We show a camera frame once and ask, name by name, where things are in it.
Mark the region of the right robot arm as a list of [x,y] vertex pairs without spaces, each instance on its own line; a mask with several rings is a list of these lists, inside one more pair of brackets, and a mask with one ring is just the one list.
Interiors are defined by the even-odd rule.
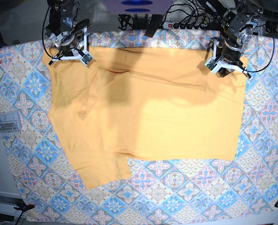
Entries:
[[88,51],[88,29],[91,27],[89,19],[77,21],[79,3],[76,0],[49,0],[44,21],[49,24],[42,26],[42,39],[47,37],[58,53],[52,56],[43,48],[52,65],[56,61],[79,60],[87,66],[94,57]]

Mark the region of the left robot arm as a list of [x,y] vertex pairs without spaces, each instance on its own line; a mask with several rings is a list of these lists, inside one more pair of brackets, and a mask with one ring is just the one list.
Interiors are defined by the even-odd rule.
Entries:
[[260,27],[262,19],[255,13],[246,0],[236,0],[235,6],[227,9],[218,0],[199,0],[207,13],[215,17],[214,25],[220,31],[219,37],[213,37],[207,47],[212,56],[205,57],[205,66],[220,77],[237,71],[250,78],[250,72],[244,67],[241,56]]

